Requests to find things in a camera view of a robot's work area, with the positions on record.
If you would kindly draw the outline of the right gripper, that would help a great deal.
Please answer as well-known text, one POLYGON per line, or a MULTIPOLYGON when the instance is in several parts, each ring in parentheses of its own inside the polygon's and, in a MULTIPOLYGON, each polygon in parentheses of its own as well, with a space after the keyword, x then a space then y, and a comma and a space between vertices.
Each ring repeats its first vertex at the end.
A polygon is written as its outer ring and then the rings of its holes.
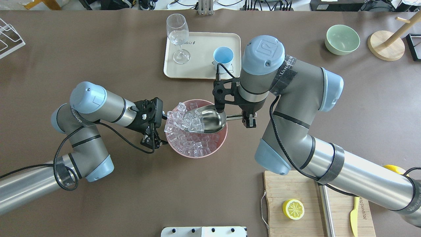
POLYGON ((243 111, 243 125, 246 128, 256 128, 256 116, 258 111, 257 102, 250 102, 244 99, 240 93, 239 78, 229 80, 215 80, 213 82, 212 94, 214 96, 215 111, 222 114, 225 104, 237 105, 243 111))

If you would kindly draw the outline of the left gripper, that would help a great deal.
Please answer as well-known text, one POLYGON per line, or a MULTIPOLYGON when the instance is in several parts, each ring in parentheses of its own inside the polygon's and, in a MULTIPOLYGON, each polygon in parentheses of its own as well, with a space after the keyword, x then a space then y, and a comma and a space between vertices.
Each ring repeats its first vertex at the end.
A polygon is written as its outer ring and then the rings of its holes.
POLYGON ((161 145, 167 145, 168 142, 161 140, 157 128, 162 124, 163 101, 158 97, 152 100, 142 100, 134 102, 136 116, 130 124, 130 129, 143 134, 141 145, 153 149, 161 145))

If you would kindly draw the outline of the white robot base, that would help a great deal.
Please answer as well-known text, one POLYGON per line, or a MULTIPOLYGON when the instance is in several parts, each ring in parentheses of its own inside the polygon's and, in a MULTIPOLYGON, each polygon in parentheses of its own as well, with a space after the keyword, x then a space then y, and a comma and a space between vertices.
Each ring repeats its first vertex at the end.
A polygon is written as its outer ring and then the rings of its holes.
POLYGON ((185 226, 165 227, 161 237, 247 237, 244 226, 185 226))

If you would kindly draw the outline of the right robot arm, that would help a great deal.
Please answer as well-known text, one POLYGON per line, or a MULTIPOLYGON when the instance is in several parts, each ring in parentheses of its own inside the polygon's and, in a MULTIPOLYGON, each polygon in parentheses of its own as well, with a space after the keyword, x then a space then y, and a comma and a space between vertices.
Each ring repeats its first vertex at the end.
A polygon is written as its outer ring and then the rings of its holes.
POLYGON ((217 113, 241 108, 244 126, 255 128, 254 115, 268 95, 269 123, 255 160, 275 174, 291 169, 343 195, 365 198, 420 227, 420 181, 326 142, 310 133, 316 114, 328 112, 343 90, 343 78, 285 53, 274 36, 256 36, 245 47, 237 78, 216 78, 212 94, 217 113))

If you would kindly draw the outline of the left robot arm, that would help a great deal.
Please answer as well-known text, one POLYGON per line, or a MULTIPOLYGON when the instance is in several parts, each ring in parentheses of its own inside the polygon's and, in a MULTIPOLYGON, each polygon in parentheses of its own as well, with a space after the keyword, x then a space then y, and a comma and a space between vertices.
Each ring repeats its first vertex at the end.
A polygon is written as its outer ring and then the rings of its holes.
POLYGON ((103 121, 143 134, 141 144, 152 154, 166 144, 157 132, 163 119, 163 101, 157 97, 131 102, 100 85, 79 83, 69 103, 51 116, 53 127, 66 134, 73 151, 63 156, 57 151, 48 163, 29 166, 15 176, 1 176, 1 214, 59 188, 75 190, 80 179, 93 182, 110 174, 114 165, 97 129, 103 121))

